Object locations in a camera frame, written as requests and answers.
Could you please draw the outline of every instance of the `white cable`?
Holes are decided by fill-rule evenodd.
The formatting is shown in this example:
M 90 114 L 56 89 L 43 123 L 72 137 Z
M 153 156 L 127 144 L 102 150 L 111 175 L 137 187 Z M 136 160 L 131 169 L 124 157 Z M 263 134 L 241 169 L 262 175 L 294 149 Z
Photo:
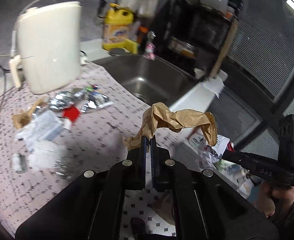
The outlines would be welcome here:
M 23 10 L 20 12 L 19 16 L 22 15 L 25 10 L 27 10 L 29 7 L 31 7 L 32 5 L 34 5 L 35 3 L 39 2 L 41 0 L 34 0 L 32 1 L 30 4 L 28 4 L 25 8 L 23 8 Z M 12 31 L 12 36 L 11 36 L 11 50 L 10 50 L 10 55 L 0 55 L 0 57 L 14 57 L 15 56 L 15 51 L 16 51 L 16 31 L 17 31 L 17 27 L 18 27 L 18 21 L 19 21 L 19 16 L 15 22 L 15 25 L 13 27 L 13 31 Z

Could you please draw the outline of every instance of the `human hand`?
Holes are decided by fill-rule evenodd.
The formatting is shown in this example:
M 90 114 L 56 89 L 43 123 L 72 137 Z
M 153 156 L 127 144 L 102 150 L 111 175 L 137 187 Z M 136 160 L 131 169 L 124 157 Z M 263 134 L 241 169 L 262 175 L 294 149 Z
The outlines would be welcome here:
M 270 217 L 275 213 L 275 204 L 271 197 L 282 201 L 282 211 L 287 212 L 294 203 L 294 187 L 279 188 L 273 187 L 269 182 L 264 181 L 260 185 L 260 191 L 257 199 L 257 209 Z

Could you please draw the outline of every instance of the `black handheld device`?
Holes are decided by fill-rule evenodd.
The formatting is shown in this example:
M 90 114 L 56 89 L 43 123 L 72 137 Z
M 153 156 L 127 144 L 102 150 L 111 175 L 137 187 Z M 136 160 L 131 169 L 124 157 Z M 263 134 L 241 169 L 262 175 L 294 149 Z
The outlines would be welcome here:
M 279 121 L 279 149 L 277 160 L 261 155 L 226 150 L 223 159 L 239 164 L 251 174 L 274 185 L 294 186 L 294 115 Z

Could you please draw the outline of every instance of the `yellow bottle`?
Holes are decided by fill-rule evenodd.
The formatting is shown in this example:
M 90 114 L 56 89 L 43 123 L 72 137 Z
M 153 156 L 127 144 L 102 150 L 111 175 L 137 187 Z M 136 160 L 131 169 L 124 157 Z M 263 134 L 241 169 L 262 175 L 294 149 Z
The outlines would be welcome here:
M 134 15 L 127 8 L 111 3 L 104 22 L 103 48 L 124 48 Z

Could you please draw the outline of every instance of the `sink drain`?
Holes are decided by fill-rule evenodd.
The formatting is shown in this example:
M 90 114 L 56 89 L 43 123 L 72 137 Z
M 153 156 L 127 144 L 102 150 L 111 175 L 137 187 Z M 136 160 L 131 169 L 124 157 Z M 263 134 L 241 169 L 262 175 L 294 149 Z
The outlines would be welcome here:
M 146 97 L 144 97 L 143 95 L 138 94 L 138 93 L 133 93 L 133 95 L 134 95 L 136 98 L 138 98 L 139 100 L 143 101 L 144 103 L 150 105 L 149 100 L 148 100 Z

